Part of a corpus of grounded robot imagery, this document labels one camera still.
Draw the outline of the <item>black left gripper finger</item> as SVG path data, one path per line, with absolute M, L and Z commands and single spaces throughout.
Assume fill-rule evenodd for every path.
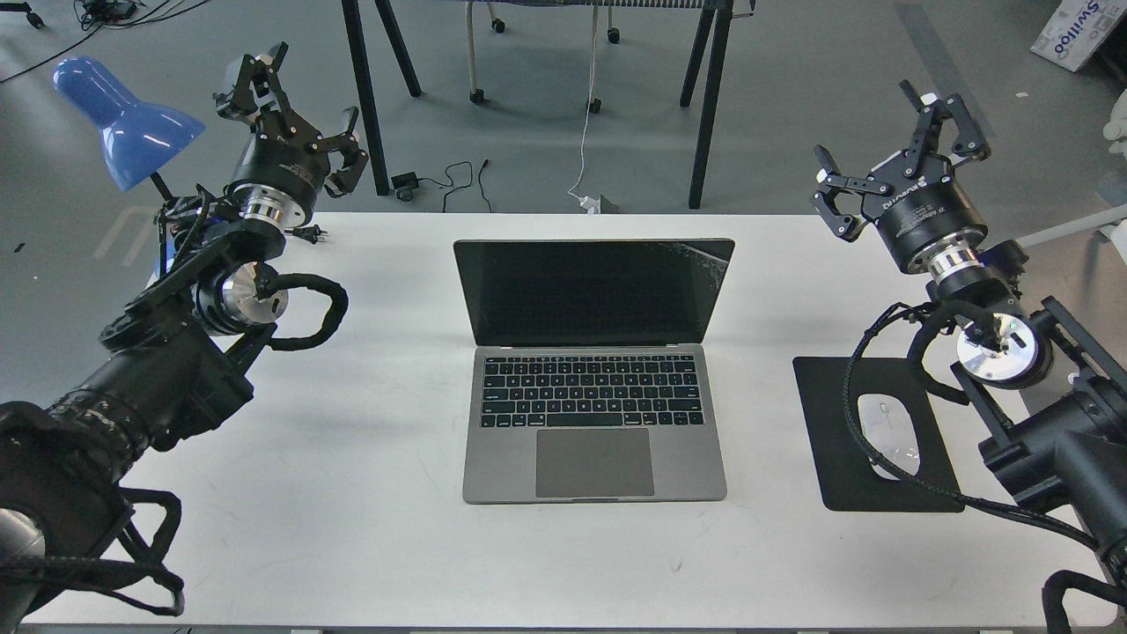
M 314 152 L 318 155 L 337 155 L 343 158 L 341 166 L 328 173 L 323 188 L 332 198 L 339 198 L 355 191 L 366 166 L 369 152 L 361 148 L 356 137 L 356 124 L 361 117 L 361 108 L 350 106 L 343 109 L 343 131 L 334 136 L 319 137 Z
M 298 135 L 295 114 L 279 84 L 278 71 L 289 44 L 281 41 L 265 54 L 243 54 L 228 66 L 228 92 L 214 95 L 215 113 L 222 119 L 238 120 L 250 128 L 278 131 L 283 137 Z

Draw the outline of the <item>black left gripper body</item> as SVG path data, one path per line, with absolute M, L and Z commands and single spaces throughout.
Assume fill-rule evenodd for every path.
M 282 227 L 305 227 L 313 221 L 319 193 L 330 173 L 326 153 L 310 149 L 323 140 L 316 130 L 294 136 L 258 131 L 251 134 L 228 184 L 228 197 L 242 209 L 255 205 L 279 209 L 274 220 Z

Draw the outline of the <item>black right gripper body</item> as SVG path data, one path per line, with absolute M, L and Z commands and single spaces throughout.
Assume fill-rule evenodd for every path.
M 976 247 L 990 229 L 953 180 L 948 157 L 925 155 L 919 175 L 906 175 L 906 155 L 893 155 L 875 166 L 870 176 L 889 185 L 886 195 L 868 196 L 868 220 L 873 221 L 900 273 L 925 273 L 922 253 L 950 234 L 968 234 Z

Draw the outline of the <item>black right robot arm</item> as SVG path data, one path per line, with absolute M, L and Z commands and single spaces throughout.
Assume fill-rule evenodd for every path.
M 962 101 L 922 95 L 903 80 L 917 120 L 906 148 L 863 177 L 841 172 L 826 148 L 813 208 L 848 242 L 875 227 L 900 273 L 928 274 L 929 300 L 893 304 L 848 358 L 843 417 L 858 449 L 891 477 L 995 517 L 1061 534 L 1092 550 L 1104 580 L 1063 570 L 1042 584 L 1046 629 L 1072 629 L 1065 593 L 1124 605 L 1126 387 L 1119 361 L 1058 300 L 1020 305 L 1029 260 L 1013 240 L 980 250 L 990 229 L 955 180 L 955 169 L 991 155 Z M 852 374 L 866 348 L 895 321 L 917 322 L 907 369 L 928 394 L 974 407 L 990 437 L 983 464 L 1012 503 L 955 494 L 897 466 L 863 436 Z

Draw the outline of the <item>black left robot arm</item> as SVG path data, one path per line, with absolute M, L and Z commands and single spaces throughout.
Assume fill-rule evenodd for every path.
M 314 274 L 281 274 L 289 234 L 316 241 L 319 191 L 349 194 L 369 153 L 357 108 L 323 136 L 279 84 L 281 43 L 229 68 L 218 115 L 249 126 L 231 184 L 214 195 L 167 195 L 158 209 L 154 282 L 99 337 L 109 359 L 51 407 L 3 405 L 3 631 L 64 591 L 137 607 L 125 587 L 151 579 L 184 609 L 184 581 L 165 566 L 180 526 L 170 492 L 121 479 L 144 450 L 215 430 L 252 398 L 261 350 L 307 350 L 341 325 L 349 296 Z

